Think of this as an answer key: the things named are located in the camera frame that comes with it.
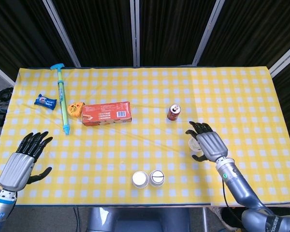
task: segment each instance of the paper cup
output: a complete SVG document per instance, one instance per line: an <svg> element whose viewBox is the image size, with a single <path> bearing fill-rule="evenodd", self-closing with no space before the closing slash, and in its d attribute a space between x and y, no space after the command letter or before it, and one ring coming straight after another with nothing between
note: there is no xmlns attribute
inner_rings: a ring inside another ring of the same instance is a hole
<svg viewBox="0 0 290 232"><path fill-rule="evenodd" d="M188 145L190 147L190 149L192 151L195 151L195 152L200 152L202 151L199 143L194 139L194 138L190 138L189 141L188 141Z"/></svg>
<svg viewBox="0 0 290 232"><path fill-rule="evenodd" d="M137 171L132 176L132 183L138 189L143 189L148 185L149 177L147 173L143 171Z"/></svg>
<svg viewBox="0 0 290 232"><path fill-rule="evenodd" d="M154 170L149 175L149 183L154 187L161 187L164 183L165 176L162 171Z"/></svg>

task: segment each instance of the cable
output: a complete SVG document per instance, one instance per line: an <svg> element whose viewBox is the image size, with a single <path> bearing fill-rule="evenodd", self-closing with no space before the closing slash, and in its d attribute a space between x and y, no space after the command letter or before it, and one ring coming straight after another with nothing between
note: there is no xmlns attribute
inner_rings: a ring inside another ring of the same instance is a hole
<svg viewBox="0 0 290 232"><path fill-rule="evenodd" d="M222 190L223 190L223 198L224 198L224 202L226 203L227 208L229 209L230 213L233 215L233 217L235 217L235 219L242 224L242 221L237 217L237 215L235 215L235 213L231 210L231 208L229 207L228 203L227 203L227 198L226 198L226 193L224 190L224 181L222 180Z"/></svg>
<svg viewBox="0 0 290 232"><path fill-rule="evenodd" d="M0 91L0 101L5 102L11 99L13 88L6 88Z"/></svg>
<svg viewBox="0 0 290 232"><path fill-rule="evenodd" d="M76 229L75 229L75 232L77 232L77 229L78 229L78 218L77 218L75 207L73 207L73 211L74 211L75 218L76 218Z"/></svg>
<svg viewBox="0 0 290 232"><path fill-rule="evenodd" d="M7 102L12 97L13 88L5 88L0 91L0 103Z"/></svg>
<svg viewBox="0 0 290 232"><path fill-rule="evenodd" d="M79 216L79 210L78 210L78 207L76 208L77 209L77 215L78 215L78 228L79 228L79 232L81 232L81 217Z"/></svg>

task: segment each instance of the red can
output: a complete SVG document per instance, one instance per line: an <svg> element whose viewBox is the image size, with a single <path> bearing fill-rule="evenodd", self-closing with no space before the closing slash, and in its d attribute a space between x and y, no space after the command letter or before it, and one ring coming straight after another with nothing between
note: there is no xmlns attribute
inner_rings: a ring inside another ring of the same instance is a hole
<svg viewBox="0 0 290 232"><path fill-rule="evenodd" d="M171 121L175 121L178 118L179 113L180 113L180 106L177 104L174 104L174 105L171 105L167 117Z"/></svg>

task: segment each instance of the yellow checkered tablecloth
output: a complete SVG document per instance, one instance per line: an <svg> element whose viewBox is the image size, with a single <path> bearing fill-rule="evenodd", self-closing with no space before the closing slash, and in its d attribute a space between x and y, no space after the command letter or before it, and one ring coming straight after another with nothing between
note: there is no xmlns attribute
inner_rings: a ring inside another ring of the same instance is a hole
<svg viewBox="0 0 290 232"><path fill-rule="evenodd" d="M57 72L20 69L0 138L0 173L29 132L49 131L18 204L224 204L221 178L210 162L197 163L185 131L189 120L218 132L238 168L265 203L290 202L290 139L266 67L64 69L68 103L130 101L132 122L85 127L70 118L62 131L60 105L34 105L38 94L57 99ZM166 118L178 103L177 121ZM136 189L137 170L164 171L161 188ZM227 190L227 199L235 204Z"/></svg>

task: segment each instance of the metal pole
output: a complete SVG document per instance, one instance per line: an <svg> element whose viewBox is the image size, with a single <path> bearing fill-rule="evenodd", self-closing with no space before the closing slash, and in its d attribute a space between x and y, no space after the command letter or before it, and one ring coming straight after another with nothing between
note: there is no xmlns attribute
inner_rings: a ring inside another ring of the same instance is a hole
<svg viewBox="0 0 290 232"><path fill-rule="evenodd" d="M137 67L136 58L136 34L135 34L135 8L134 0L130 0L130 17L131 17L131 35L132 35L132 52L133 52L133 66Z"/></svg>
<svg viewBox="0 0 290 232"><path fill-rule="evenodd" d="M136 27L136 60L140 66L140 1L135 0L135 27Z"/></svg>
<svg viewBox="0 0 290 232"><path fill-rule="evenodd" d="M220 11L222 9L222 6L224 4L224 1L225 0L216 0L216 3L214 5L214 8L212 10L212 13L211 13L211 16L209 17L208 19L208 22L207 22L207 26L204 30L204 33L203 33L203 36L201 38L201 41L200 41L200 44L199 44L199 47L198 47L198 50L194 56L194 59L193 59L193 62L192 62L192 65L193 66L197 66L197 64L199 63L200 61L200 58L201 58L201 55L206 47L206 44L208 42L208 39L212 33L212 30L216 24L216 21L217 21L217 18L220 14Z"/></svg>
<svg viewBox="0 0 290 232"><path fill-rule="evenodd" d="M204 232L207 232L206 208L202 208Z"/></svg>
<svg viewBox="0 0 290 232"><path fill-rule="evenodd" d="M290 49L269 69L272 78L290 64Z"/></svg>
<svg viewBox="0 0 290 232"><path fill-rule="evenodd" d="M54 6L52 0L43 0L43 3L44 3L44 5L49 13L49 16L51 17L61 39L62 39L62 41L63 41L71 59L72 59L74 66L77 68L81 67L81 64L76 56L76 53L73 49L71 41L68 37L68 34L67 34L63 24L62 24L62 21L57 13L57 10L55 9L55 6Z"/></svg>

